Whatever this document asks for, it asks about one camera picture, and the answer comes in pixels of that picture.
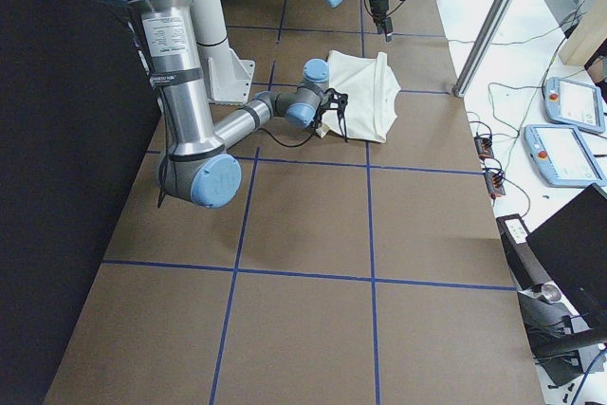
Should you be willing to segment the white long-sleeve cat shirt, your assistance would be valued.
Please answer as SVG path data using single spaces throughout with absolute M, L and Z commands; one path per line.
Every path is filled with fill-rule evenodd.
M 349 139 L 387 141 L 394 121 L 395 98 L 400 91 L 388 55 L 359 58 L 332 50 L 328 54 L 329 85 L 348 95 L 344 117 Z

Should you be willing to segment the upper orange terminal block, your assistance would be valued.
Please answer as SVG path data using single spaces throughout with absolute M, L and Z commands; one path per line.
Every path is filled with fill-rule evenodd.
M 495 155 L 493 153 L 493 149 L 492 149 L 492 137 L 488 137 L 488 136 L 475 136 L 474 137 L 474 144 L 475 144 L 475 148 L 478 154 L 478 157 L 480 159 L 489 159 L 489 158 L 495 158 Z

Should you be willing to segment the orange terminal block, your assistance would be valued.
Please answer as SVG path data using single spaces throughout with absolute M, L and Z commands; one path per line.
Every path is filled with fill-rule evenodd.
M 495 155 L 493 153 L 493 149 L 492 149 L 492 137 L 488 137 L 488 136 L 475 136 L 474 137 L 474 144 L 475 144 L 475 148 L 478 154 L 478 157 L 480 159 L 489 159 L 489 158 L 495 158 Z
M 487 193 L 492 200 L 506 195 L 504 179 L 499 172 L 485 169 L 484 178 L 487 186 Z

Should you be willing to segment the lower orange terminal block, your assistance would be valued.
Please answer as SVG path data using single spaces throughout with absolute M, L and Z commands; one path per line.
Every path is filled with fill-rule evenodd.
M 487 193 L 492 200 L 506 195 L 504 179 L 499 172 L 485 169 L 484 178 L 487 186 Z

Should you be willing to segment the wooden board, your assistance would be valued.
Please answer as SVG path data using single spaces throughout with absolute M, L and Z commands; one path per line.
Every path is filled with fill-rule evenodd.
M 606 0 L 596 0 L 559 52 L 567 65 L 584 66 L 606 40 Z

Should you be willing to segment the far blue teach pendant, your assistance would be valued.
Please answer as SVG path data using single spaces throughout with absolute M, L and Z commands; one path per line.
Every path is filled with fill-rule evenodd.
M 551 77 L 545 82 L 543 93 L 550 121 L 574 125 L 592 134 L 606 132 L 603 99 L 597 86 Z

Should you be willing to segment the blue teach pendant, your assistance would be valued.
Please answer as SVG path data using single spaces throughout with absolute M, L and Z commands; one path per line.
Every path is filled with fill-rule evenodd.
M 550 121 L 574 125 L 592 134 L 606 132 L 603 99 L 597 86 L 551 77 L 545 82 L 543 93 Z
M 576 126 L 529 124 L 523 140 L 527 155 L 548 186 L 606 186 L 606 174 Z

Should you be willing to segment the near blue teach pendant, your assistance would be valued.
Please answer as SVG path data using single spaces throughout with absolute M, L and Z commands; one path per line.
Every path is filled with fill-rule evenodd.
M 527 155 L 548 186 L 606 186 L 606 174 L 576 126 L 529 124 L 523 140 Z

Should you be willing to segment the black box white label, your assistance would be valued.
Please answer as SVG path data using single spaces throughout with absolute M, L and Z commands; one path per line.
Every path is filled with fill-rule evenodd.
M 521 289 L 530 289 L 551 281 L 527 243 L 529 231 L 519 214 L 499 216 L 496 224 L 507 263 Z

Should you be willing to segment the black monitor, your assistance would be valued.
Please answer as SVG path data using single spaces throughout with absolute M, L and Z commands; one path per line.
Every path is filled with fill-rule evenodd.
M 591 327 L 606 325 L 606 192 L 591 184 L 527 236 L 547 274 Z

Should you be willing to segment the silver metal knob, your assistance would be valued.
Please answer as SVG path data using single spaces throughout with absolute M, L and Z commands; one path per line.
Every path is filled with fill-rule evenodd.
M 552 283 L 537 284 L 532 288 L 533 296 L 545 304 L 555 304 L 562 299 L 559 288 Z

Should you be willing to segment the black monitor stand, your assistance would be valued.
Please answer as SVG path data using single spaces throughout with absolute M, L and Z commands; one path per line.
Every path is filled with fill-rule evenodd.
M 561 303 L 547 304 L 518 293 L 524 329 L 534 360 L 551 382 L 563 386 L 584 373 L 606 370 L 606 321 L 574 315 Z

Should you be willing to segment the white pedestal column base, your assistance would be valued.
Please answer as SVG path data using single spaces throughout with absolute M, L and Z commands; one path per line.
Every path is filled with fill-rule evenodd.
M 194 0 L 191 14 L 209 101 L 245 104 L 255 62 L 241 60 L 230 47 L 221 0 Z

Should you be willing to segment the aluminium frame post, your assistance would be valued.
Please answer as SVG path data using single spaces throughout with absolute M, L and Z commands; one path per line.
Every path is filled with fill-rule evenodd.
M 487 17 L 480 28 L 469 56 L 452 89 L 452 94 L 455 97 L 463 98 L 466 95 L 512 1 L 513 0 L 493 0 Z

